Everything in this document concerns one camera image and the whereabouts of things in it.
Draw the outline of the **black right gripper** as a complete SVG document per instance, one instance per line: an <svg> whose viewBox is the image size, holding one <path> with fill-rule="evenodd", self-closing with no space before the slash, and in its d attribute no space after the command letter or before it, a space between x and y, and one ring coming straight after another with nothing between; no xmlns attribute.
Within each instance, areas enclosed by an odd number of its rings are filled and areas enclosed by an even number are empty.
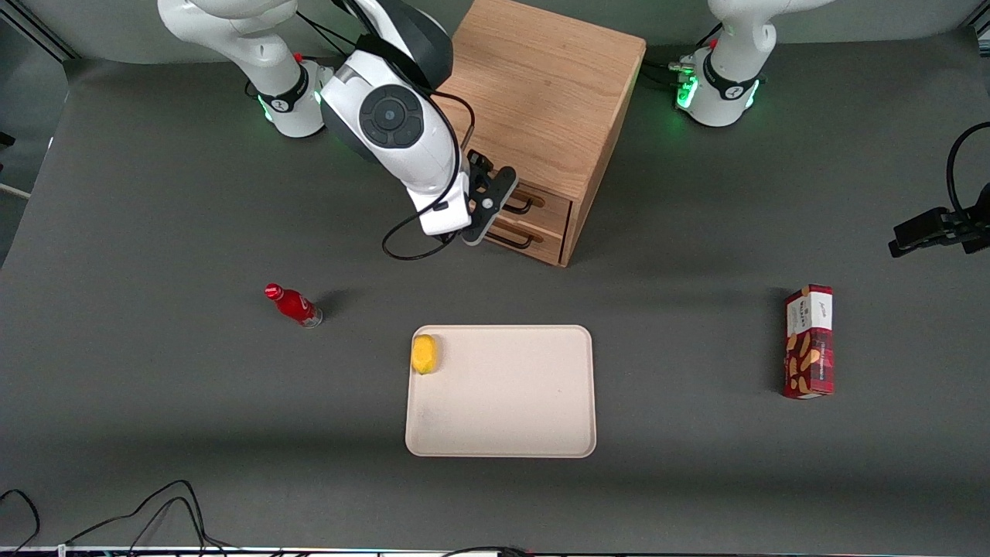
<svg viewBox="0 0 990 557"><path fill-rule="evenodd" d="M471 227L485 227L498 215L504 204L505 182L495 176L491 159L481 152L467 152L470 186L468 200L473 201Z"/></svg>

